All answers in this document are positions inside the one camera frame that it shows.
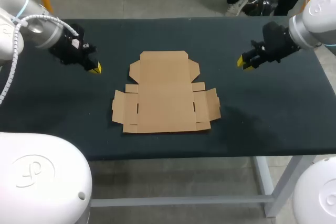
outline floor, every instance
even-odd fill
[[[168,18],[223,16],[225,0],[51,0],[60,18]],[[300,0],[290,15],[297,13]],[[324,47],[316,54],[336,91],[336,57]],[[269,157],[274,184],[290,157]],[[155,197],[258,193],[249,157],[190,158],[92,162],[93,197]],[[294,224],[289,200],[277,218],[267,219],[262,207],[160,206],[95,208],[91,224],[232,223]]]

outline flat cardboard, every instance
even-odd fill
[[[210,129],[210,121],[221,118],[219,98],[216,89],[205,91],[204,82],[192,83],[199,74],[185,51],[143,52],[130,65],[138,84],[115,91],[112,121],[128,133]]]

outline sneaker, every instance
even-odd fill
[[[237,17],[240,11],[246,5],[248,0],[239,0],[237,3],[229,4],[229,7],[225,13],[226,17]]]

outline chrome stool base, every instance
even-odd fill
[[[248,0],[242,11],[248,16],[269,16],[278,6],[278,0]]]

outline dark green table surface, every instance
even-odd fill
[[[88,160],[336,153],[336,97],[313,51],[253,71],[236,67],[269,20],[76,20],[98,47],[102,74],[63,66],[27,42],[0,107],[0,131],[59,136]],[[221,103],[211,130],[123,134],[111,122],[114,91],[133,83],[129,65],[146,50],[185,50],[199,63],[196,81],[216,88]],[[0,73],[1,89],[8,70]]]

